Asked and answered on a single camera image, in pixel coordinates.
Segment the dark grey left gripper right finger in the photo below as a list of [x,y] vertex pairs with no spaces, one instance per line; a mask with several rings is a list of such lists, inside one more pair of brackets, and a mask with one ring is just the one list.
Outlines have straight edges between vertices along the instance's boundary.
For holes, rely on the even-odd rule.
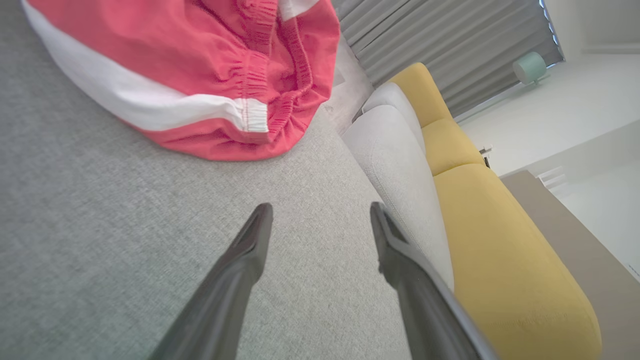
[[422,251],[381,202],[370,206],[378,269],[397,292],[412,360],[500,360]]

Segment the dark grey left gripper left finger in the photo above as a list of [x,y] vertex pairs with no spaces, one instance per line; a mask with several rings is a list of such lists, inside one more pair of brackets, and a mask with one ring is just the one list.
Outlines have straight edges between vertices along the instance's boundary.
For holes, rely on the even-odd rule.
[[250,294],[265,269],[273,221],[270,203],[254,208],[149,360],[236,360]]

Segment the red shorts with white stripe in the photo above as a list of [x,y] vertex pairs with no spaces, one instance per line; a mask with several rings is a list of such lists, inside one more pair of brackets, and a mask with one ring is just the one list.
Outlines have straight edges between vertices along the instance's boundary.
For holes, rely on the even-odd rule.
[[329,100],[330,0],[21,0],[74,85],[157,145],[209,161],[290,151]]

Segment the yellow sofa back cushion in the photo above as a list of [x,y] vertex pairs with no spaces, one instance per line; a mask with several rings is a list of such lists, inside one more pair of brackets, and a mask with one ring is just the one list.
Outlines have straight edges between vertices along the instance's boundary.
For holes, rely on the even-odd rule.
[[601,328],[574,276],[488,167],[435,176],[454,294],[501,360],[600,360]]
[[445,119],[453,120],[434,78],[423,63],[414,63],[390,80],[396,84],[409,100],[420,127]]
[[484,166],[485,160],[452,118],[442,118],[422,128],[426,160],[433,176],[469,164]]

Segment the large grey sofa seat cushion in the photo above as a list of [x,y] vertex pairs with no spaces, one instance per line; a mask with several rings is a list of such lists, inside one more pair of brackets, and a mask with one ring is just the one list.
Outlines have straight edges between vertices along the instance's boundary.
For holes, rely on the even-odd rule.
[[322,114],[267,161],[160,148],[67,79],[19,0],[0,0],[0,360],[146,360],[265,202],[237,360],[411,360],[378,271],[379,200]]

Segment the grey sofa back pillow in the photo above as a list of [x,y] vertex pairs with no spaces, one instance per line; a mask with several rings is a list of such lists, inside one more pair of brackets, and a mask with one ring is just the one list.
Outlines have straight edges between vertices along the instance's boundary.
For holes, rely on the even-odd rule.
[[378,105],[359,116],[342,138],[409,243],[453,290],[450,244],[434,176],[402,113]]
[[409,99],[397,84],[388,82],[375,89],[368,100],[366,100],[362,105],[361,111],[364,114],[367,111],[370,111],[372,109],[375,109],[375,107],[379,107],[382,105],[394,107],[394,109],[402,114],[403,119],[407,122],[409,129],[416,137],[416,141],[420,146],[422,152],[426,154],[425,139],[423,137],[422,127],[420,125],[418,116],[414,111],[414,108],[410,104]]

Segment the small grey sofa seat cushion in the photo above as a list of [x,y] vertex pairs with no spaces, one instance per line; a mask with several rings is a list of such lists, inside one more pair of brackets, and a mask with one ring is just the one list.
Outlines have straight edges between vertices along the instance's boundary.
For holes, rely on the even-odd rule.
[[329,121],[333,129],[342,135],[359,116],[362,105],[373,91],[374,86],[341,34],[331,96],[320,106],[318,116]]

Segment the mint green round lamp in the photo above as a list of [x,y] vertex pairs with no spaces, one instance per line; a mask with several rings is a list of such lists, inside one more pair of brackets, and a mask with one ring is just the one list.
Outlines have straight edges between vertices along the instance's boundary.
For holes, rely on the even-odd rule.
[[523,85],[537,84],[549,77],[547,65],[537,52],[529,52],[512,63],[512,70]]

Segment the grey pleated curtain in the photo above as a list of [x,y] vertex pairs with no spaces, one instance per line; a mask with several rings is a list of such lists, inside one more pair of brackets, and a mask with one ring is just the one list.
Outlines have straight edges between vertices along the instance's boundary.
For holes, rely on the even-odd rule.
[[375,87],[426,66],[454,117],[518,84],[532,52],[564,61],[544,0],[331,0],[346,43]]

